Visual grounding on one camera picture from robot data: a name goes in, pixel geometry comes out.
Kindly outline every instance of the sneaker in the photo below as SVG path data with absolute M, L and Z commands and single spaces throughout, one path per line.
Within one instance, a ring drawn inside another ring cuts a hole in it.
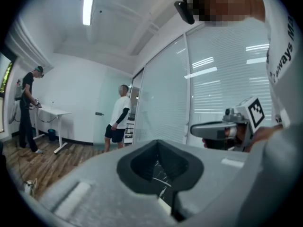
M 38 149 L 38 150 L 35 151 L 35 153 L 36 153 L 36 154 L 43 154 L 43 151 L 40 150 L 40 149 Z

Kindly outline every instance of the black arm sleeve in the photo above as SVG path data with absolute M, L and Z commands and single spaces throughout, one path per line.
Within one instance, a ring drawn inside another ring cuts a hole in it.
M 119 124 L 125 118 L 125 116 L 127 115 L 128 111 L 129 111 L 129 108 L 124 108 L 123 109 L 123 113 L 121 114 L 121 116 L 116 121 L 117 124 Z

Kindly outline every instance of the door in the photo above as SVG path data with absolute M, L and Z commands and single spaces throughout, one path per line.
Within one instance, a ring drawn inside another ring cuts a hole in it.
M 119 99 L 119 87 L 123 84 L 130 86 L 132 79 L 114 71 L 107 69 L 104 81 L 100 89 L 94 124 L 94 146 L 100 150 L 104 150 L 104 135 L 108 126 L 112 111 L 116 101 Z

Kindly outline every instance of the glass wall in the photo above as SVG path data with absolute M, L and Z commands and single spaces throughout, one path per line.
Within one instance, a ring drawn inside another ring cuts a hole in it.
M 186 75 L 187 50 L 182 36 L 145 66 L 134 143 L 153 139 L 186 141 Z
M 269 48 L 265 25 L 246 19 L 229 27 L 204 27 L 188 33 L 191 71 L 190 125 L 220 121 L 225 109 L 257 96 L 271 124 L 266 72 Z M 189 134 L 187 144 L 202 146 Z

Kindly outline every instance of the man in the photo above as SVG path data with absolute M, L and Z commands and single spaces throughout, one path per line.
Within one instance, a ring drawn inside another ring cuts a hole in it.
M 29 72 L 24 78 L 22 82 L 22 96 L 20 100 L 20 109 L 21 109 L 21 119 L 20 119 L 20 127 L 19 127 L 19 145 L 22 148 L 30 147 L 32 152 L 37 154 L 42 154 L 43 152 L 37 148 L 37 145 L 33 139 L 33 130 L 32 124 L 29 116 L 29 107 L 30 104 L 35 107 L 41 107 L 40 103 L 38 103 L 32 96 L 32 87 L 34 78 L 42 78 L 43 77 L 43 67 L 38 66 L 34 71 Z M 25 135 L 27 137 L 28 145 L 25 143 Z
M 270 42 L 266 69 L 276 125 L 260 128 L 251 146 L 283 127 L 303 121 L 302 32 L 280 0 L 188 0 L 187 9 L 205 25 L 228 25 L 226 22 L 247 17 L 266 24 Z M 243 139 L 244 133 L 245 129 L 239 127 L 238 139 Z
M 111 121 L 106 128 L 105 132 L 105 152 L 109 152 L 110 139 L 113 143 L 118 143 L 118 148 L 123 147 L 124 132 L 128 114 L 131 109 L 131 100 L 127 97 L 128 86 L 122 85 L 119 88 L 120 98 L 116 101 L 112 113 Z

